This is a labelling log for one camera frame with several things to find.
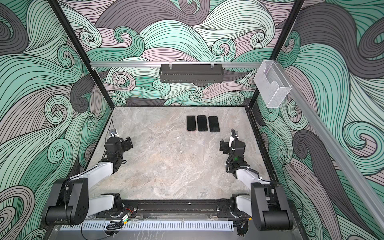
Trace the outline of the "black phone ribbed back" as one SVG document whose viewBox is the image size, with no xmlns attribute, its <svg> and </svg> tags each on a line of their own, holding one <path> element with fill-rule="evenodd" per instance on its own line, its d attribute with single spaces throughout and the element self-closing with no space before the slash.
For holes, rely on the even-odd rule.
<svg viewBox="0 0 384 240">
<path fill-rule="evenodd" d="M 197 129 L 196 116 L 187 116 L 187 131 L 195 131 Z"/>
</svg>

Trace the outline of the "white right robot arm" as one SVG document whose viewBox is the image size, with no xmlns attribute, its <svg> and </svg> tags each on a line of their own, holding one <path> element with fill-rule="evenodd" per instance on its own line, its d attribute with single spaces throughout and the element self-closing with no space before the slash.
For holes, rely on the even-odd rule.
<svg viewBox="0 0 384 240">
<path fill-rule="evenodd" d="M 246 144 L 242 141 L 220 142 L 220 151 L 227 155 L 225 170 L 242 182 L 249 195 L 232 197 L 234 210 L 252 218 L 259 231 L 290 231 L 294 227 L 284 187 L 279 182 L 264 180 L 245 161 Z"/>
</svg>

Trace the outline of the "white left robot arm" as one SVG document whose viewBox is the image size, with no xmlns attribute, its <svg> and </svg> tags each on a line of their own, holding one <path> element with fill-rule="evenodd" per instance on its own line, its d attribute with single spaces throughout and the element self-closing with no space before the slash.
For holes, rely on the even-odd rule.
<svg viewBox="0 0 384 240">
<path fill-rule="evenodd" d="M 93 168 L 70 178 L 56 180 L 43 210 L 42 223 L 48 226 L 75 226 L 101 212 L 123 212 L 120 194 L 91 198 L 89 190 L 115 174 L 126 162 L 124 152 L 132 148 L 130 138 L 110 137 L 105 142 L 103 158 Z"/>
</svg>

